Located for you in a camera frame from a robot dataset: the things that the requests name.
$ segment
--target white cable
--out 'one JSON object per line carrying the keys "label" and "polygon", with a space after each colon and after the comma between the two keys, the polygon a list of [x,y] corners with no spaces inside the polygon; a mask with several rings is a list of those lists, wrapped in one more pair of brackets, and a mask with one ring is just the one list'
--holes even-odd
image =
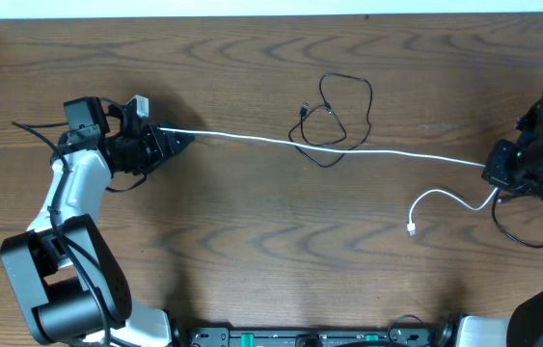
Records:
{"label": "white cable", "polygon": [[295,147],[307,148],[307,149],[311,149],[311,150],[318,150],[318,151],[329,152],[329,153],[338,153],[338,154],[397,154],[397,155],[405,155],[405,156],[417,157],[417,158],[443,160],[443,161],[448,161],[448,162],[452,162],[452,163],[472,165],[472,166],[481,167],[481,168],[485,167],[484,164],[475,163],[475,162],[471,162],[471,161],[467,161],[467,160],[447,158],[447,157],[438,156],[438,155],[411,153],[411,152],[405,152],[405,151],[401,151],[401,150],[392,150],[392,149],[354,149],[354,150],[333,149],[333,148],[315,147],[315,146],[297,144],[297,143],[293,143],[291,141],[285,141],[285,140],[268,139],[268,138],[263,138],[263,137],[260,137],[260,136],[236,135],[236,134],[229,134],[229,133],[223,133],[223,132],[218,132],[218,131],[183,130],[183,129],[173,129],[173,128],[167,128],[167,127],[160,127],[159,129],[162,130],[162,131],[172,131],[172,132],[183,133],[183,134],[224,136],[224,137],[233,138],[233,139],[264,141],[264,142],[269,142],[269,143],[274,143],[274,144],[295,146]]}
{"label": "white cable", "polygon": [[492,191],[492,193],[490,194],[489,197],[487,197],[487,199],[483,202],[483,204],[479,207],[471,207],[470,205],[468,205],[467,203],[465,203],[463,200],[461,200],[460,198],[456,197],[454,194],[450,193],[450,192],[447,192],[447,191],[444,191],[442,189],[430,189],[428,190],[427,192],[421,194],[420,197],[418,197],[415,202],[413,202],[413,205],[410,207],[410,211],[408,212],[408,225],[406,225],[406,228],[408,229],[408,233],[411,235],[411,236],[415,236],[415,233],[417,233],[417,226],[415,225],[415,223],[413,223],[413,210],[415,209],[415,207],[417,207],[417,203],[425,198],[425,196],[429,195],[429,194],[432,194],[432,193],[440,193],[440,194],[444,194],[452,199],[455,199],[456,201],[460,202],[461,204],[463,204],[466,208],[470,208],[472,209],[473,211],[478,211],[480,209],[482,209],[483,207],[485,207],[485,205],[492,199],[492,197],[494,197],[494,195],[496,194],[496,192],[498,191],[499,189],[498,188],[494,188],[494,190]]}

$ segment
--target wood grain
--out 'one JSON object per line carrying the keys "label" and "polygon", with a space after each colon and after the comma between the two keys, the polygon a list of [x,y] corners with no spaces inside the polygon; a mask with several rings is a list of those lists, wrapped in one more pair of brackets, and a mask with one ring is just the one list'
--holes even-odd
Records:
{"label": "wood grain", "polygon": [[[483,161],[543,88],[543,14],[0,21],[0,244],[35,217],[51,178],[50,150],[10,120],[62,121],[66,100],[139,93],[155,120],[286,138],[328,71],[373,86],[364,147]],[[325,87],[359,141],[363,86]],[[314,140],[337,134],[316,120]],[[99,228],[135,297],[189,323],[505,316],[543,289],[543,250],[503,238],[489,211],[427,198],[410,239],[410,203],[431,187],[489,194],[472,167],[380,155],[321,170],[294,148],[200,138],[145,185],[106,195]],[[539,201],[501,216],[543,239]],[[33,344],[1,262],[0,344]]]}

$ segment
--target black cable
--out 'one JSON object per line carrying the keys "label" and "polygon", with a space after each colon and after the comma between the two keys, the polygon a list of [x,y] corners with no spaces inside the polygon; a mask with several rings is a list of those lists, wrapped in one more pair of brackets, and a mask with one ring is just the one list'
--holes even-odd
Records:
{"label": "black cable", "polygon": [[492,219],[494,220],[494,224],[496,225],[496,227],[498,227],[498,229],[504,234],[504,236],[508,237],[509,239],[519,243],[520,245],[523,245],[523,246],[526,246],[526,247],[530,247],[530,248],[534,248],[534,249],[542,249],[543,248],[543,243],[542,244],[532,244],[532,243],[529,243],[529,242],[526,242],[526,241],[523,241],[521,239],[519,239],[517,236],[513,235],[512,233],[508,232],[500,223],[499,223],[499,220],[496,218],[496,205],[497,205],[497,202],[500,202],[500,203],[504,203],[504,202],[508,202],[508,201],[511,201],[511,200],[514,200],[516,198],[522,198],[524,196],[509,196],[509,197],[503,197],[501,198],[501,200],[499,201],[499,194],[501,193],[501,190],[499,189],[496,194],[494,195],[494,202],[492,202]]}
{"label": "black cable", "polygon": [[111,342],[111,338],[110,338],[110,324],[109,324],[109,318],[108,318],[108,313],[107,313],[108,309],[106,307],[106,304],[103,302],[103,300],[100,299],[101,294],[97,292],[97,288],[95,287],[93,281],[89,277],[89,274],[87,274],[85,269],[82,267],[82,264],[80,263],[78,258],[74,255],[73,251],[69,247],[69,243],[66,241],[65,236],[61,232],[59,225],[57,223],[57,215],[59,214],[59,211],[57,211],[54,208],[54,206],[59,205],[59,202],[61,200],[61,195],[63,194],[64,187],[66,185],[66,182],[68,181],[69,163],[66,160],[66,157],[63,155],[63,153],[57,147],[55,147],[55,145],[52,142],[50,142],[50,140],[46,139],[39,132],[33,130],[26,124],[20,124],[15,121],[12,122],[12,125],[30,132],[31,134],[35,135],[40,140],[42,140],[59,156],[59,159],[61,160],[63,164],[63,174],[61,176],[61,179],[59,180],[59,183],[57,184],[57,188],[55,189],[55,193],[52,197],[52,202],[50,203],[50,206],[48,206],[48,215],[50,218],[50,225],[52,226],[57,242],[59,242],[59,245],[65,251],[72,265],[76,269],[76,272],[78,272],[83,282],[85,282],[85,284],[89,288],[91,295],[94,297],[94,301],[95,301],[95,304],[97,305],[97,309],[99,309],[99,312],[101,313],[102,326],[104,329],[103,345],[109,346]]}
{"label": "black cable", "polygon": [[[322,101],[323,101],[323,104],[322,105],[318,105],[314,108],[312,108],[311,110],[308,110],[308,104],[304,104],[301,108],[301,112],[300,112],[300,115],[299,115],[299,122],[294,125],[292,127],[292,129],[290,129],[290,131],[288,131],[288,139],[291,141],[291,142],[294,142],[294,140],[292,139],[292,133],[294,132],[294,130],[297,128],[297,127],[300,127],[301,128],[301,137],[303,139],[303,141],[305,141],[308,145],[311,145],[311,146],[320,146],[320,147],[323,147],[323,146],[333,146],[333,145],[336,145],[336,144],[339,144],[341,143],[342,141],[344,141],[347,137],[347,134],[346,134],[346,129],[344,128],[343,124],[341,123],[341,121],[339,120],[339,117],[338,115],[336,114],[336,112],[333,110],[333,108],[331,107],[331,104],[327,101],[327,98],[325,97],[325,93],[322,91],[322,81],[326,78],[326,77],[329,77],[329,76],[337,76],[337,77],[342,77],[342,78],[348,78],[348,79],[353,79],[353,80],[356,80],[356,81],[360,81],[360,82],[364,82],[367,84],[367,87],[369,88],[369,104],[367,105],[367,112],[366,112],[366,122],[367,122],[367,132],[366,132],[366,135],[364,136],[364,138],[358,143],[356,144],[355,146],[353,147],[350,147],[348,150],[352,150],[352,149],[355,149],[356,147],[359,147],[360,145],[362,145],[366,140],[367,140],[367,136],[369,136],[369,132],[371,131],[371,122],[369,121],[369,111],[371,110],[371,104],[372,104],[372,101],[374,99],[374,91],[371,87],[371,84],[369,84],[369,82],[365,79],[365,78],[361,78],[361,77],[354,77],[354,76],[348,76],[348,75],[345,75],[345,74],[341,74],[341,73],[335,73],[335,72],[328,72],[328,73],[325,73],[322,75],[322,77],[320,77],[320,80],[318,81],[318,91],[320,92],[320,96],[322,97]],[[341,129],[341,131],[343,132],[343,135],[341,138],[335,140],[335,141],[331,141],[331,142],[328,142],[328,143],[322,143],[322,144],[313,144],[311,143],[308,138],[306,137],[305,135],[305,131],[303,130],[303,123],[318,109],[320,108],[325,108],[327,110],[327,112],[329,112],[331,114],[331,116],[333,116],[333,118],[336,120],[336,122],[338,123],[339,125],[339,128]],[[339,160],[341,160],[341,158],[343,158],[344,154],[340,154],[335,160],[333,160],[332,162],[328,163],[328,164],[320,164],[318,161],[316,161],[315,159],[313,159],[309,154],[307,154],[303,149],[299,148],[299,147],[295,147],[301,154],[305,155],[306,158],[310,159],[310,161],[312,161],[316,166],[320,167],[320,168],[331,168],[332,166],[336,165],[338,163]]]}
{"label": "black cable", "polygon": [[64,235],[64,240],[68,243],[68,245],[75,249],[77,252],[79,252],[82,256],[84,256],[85,258],[87,258],[87,260],[98,270],[101,272],[101,267],[99,266],[99,263],[97,263],[97,260],[95,260],[95,258],[93,258],[89,252],[87,252],[87,250],[85,250],[84,248],[80,247],[80,245],[78,245],[77,243],[73,242],[69,237],[65,236]]}
{"label": "black cable", "polygon": [[106,187],[106,191],[110,192],[110,193],[125,193],[127,191],[130,191],[136,187],[138,187],[139,185],[147,182],[147,174],[146,173],[143,173],[144,177],[139,179],[136,183],[134,183],[131,187],[129,188],[126,188],[126,189],[116,189],[116,188],[111,188],[111,187]]}
{"label": "black cable", "polygon": [[48,124],[24,124],[24,123],[18,123],[20,125],[24,125],[28,128],[48,128],[48,127],[57,127],[57,126],[66,126],[66,125],[69,125],[68,122],[64,121],[64,122],[61,122],[61,123],[48,123]]}

